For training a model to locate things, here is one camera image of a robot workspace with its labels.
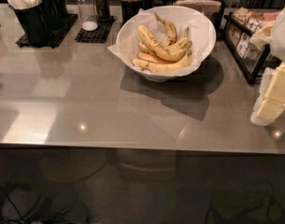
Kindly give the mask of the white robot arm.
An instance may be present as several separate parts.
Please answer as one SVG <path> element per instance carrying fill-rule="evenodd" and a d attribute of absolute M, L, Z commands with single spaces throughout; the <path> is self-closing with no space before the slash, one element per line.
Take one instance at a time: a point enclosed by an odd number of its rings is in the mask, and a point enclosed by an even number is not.
<path fill-rule="evenodd" d="M 250 116 L 252 123 L 266 126 L 285 110 L 285 8 L 277 14 L 274 21 L 269 21 L 259 29 L 250 42 L 257 49 L 268 45 L 270 54 L 281 60 L 277 68 L 265 69 L 259 96 Z"/>

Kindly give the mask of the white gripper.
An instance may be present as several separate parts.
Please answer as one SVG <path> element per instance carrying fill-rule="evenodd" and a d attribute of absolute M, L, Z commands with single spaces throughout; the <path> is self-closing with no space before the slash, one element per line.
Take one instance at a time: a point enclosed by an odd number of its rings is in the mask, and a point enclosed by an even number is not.
<path fill-rule="evenodd" d="M 261 80 L 259 96 L 253 107 L 250 121 L 267 126 L 285 110 L 285 63 L 276 69 L 266 68 Z"/>

